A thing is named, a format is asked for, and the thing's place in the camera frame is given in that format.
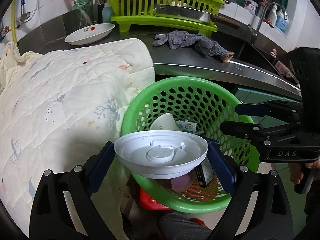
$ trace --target white container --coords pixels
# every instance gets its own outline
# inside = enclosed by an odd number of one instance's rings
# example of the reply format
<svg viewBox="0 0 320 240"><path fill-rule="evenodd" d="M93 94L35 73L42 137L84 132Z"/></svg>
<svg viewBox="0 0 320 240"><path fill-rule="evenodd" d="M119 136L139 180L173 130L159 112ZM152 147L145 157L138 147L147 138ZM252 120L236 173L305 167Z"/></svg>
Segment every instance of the white container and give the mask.
<svg viewBox="0 0 320 240"><path fill-rule="evenodd" d="M276 25L276 22L277 22L277 18L278 18L278 16L277 16L277 5L275 4L273 7L272 7L272 9L271 9L271 11L270 11L270 13L269 13L269 15L268 15L268 18L267 18L267 20L270 22L270 25L272 26L272 27L275 27L275 25Z"/></svg>
<svg viewBox="0 0 320 240"><path fill-rule="evenodd" d="M245 0L244 8L246 8L251 14L255 14L257 7L258 4L255 1Z"/></svg>
<svg viewBox="0 0 320 240"><path fill-rule="evenodd" d="M181 131L170 113L163 114L155 119L150 126L150 130Z"/></svg>
<svg viewBox="0 0 320 240"><path fill-rule="evenodd" d="M90 25L71 33L64 41L71 45L91 44L106 37L114 27L112 23Z"/></svg>
<svg viewBox="0 0 320 240"><path fill-rule="evenodd" d="M191 133L154 130L122 136L114 150L130 171L151 179L172 179L198 166L207 155L208 143Z"/></svg>

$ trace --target green cabinet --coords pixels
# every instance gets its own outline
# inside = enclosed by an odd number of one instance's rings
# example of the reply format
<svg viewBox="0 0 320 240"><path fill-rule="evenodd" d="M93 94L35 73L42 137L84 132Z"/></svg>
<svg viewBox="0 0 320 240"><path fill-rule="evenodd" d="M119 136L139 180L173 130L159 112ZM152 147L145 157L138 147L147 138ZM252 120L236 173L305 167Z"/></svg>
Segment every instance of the green cabinet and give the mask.
<svg viewBox="0 0 320 240"><path fill-rule="evenodd" d="M293 99L281 97L279 95L269 94L266 92L261 92L257 90L250 90L247 88L235 88L233 94L245 104L258 104L258 103L266 103L268 100L282 100L288 102L297 102ZM264 128L283 125L285 122L275 119L271 116L264 117L256 117L252 116L254 123L261 124Z"/></svg>

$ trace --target screw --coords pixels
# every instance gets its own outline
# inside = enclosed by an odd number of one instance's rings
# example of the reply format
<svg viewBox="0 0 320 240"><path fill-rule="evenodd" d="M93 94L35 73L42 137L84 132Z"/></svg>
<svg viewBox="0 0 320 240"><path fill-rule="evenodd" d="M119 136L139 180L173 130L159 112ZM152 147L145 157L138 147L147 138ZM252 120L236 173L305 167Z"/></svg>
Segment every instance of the screw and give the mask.
<svg viewBox="0 0 320 240"><path fill-rule="evenodd" d="M240 166L239 168L242 172L247 172L248 168L246 166Z"/></svg>
<svg viewBox="0 0 320 240"><path fill-rule="evenodd" d="M44 171L43 175L44 176L49 176L51 174L51 171L50 170L46 170Z"/></svg>
<svg viewBox="0 0 320 240"><path fill-rule="evenodd" d="M274 177L277 177L277 176L278 176L278 172L275 171L275 170L270 171L270 174L271 174L272 176L274 176Z"/></svg>
<svg viewBox="0 0 320 240"><path fill-rule="evenodd" d="M73 170L74 170L75 172L82 171L82 166L78 165L78 166L74 167Z"/></svg>

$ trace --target quilted blanket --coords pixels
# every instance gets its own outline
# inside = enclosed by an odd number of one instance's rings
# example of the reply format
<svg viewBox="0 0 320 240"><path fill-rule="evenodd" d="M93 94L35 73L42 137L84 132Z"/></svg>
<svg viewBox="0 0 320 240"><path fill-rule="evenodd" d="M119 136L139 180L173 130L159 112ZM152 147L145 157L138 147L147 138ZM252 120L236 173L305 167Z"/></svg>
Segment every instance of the quilted blanket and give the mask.
<svg viewBox="0 0 320 240"><path fill-rule="evenodd" d="M155 81L138 39L20 56L8 43L0 60L0 198L28 236L43 172L70 171L120 135L131 100ZM126 239L119 206L130 172L116 159L92 201L117 239ZM68 208L85 233L70 195Z"/></svg>

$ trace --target white plastic lid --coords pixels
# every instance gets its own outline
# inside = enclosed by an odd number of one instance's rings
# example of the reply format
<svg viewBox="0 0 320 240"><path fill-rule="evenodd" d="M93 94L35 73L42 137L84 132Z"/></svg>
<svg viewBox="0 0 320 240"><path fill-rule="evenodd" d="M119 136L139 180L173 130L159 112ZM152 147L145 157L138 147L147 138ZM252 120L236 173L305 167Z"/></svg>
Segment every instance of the white plastic lid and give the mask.
<svg viewBox="0 0 320 240"><path fill-rule="evenodd" d="M153 130L120 137L114 150L132 172L151 179L172 179L199 165L206 157L208 143L191 133Z"/></svg>

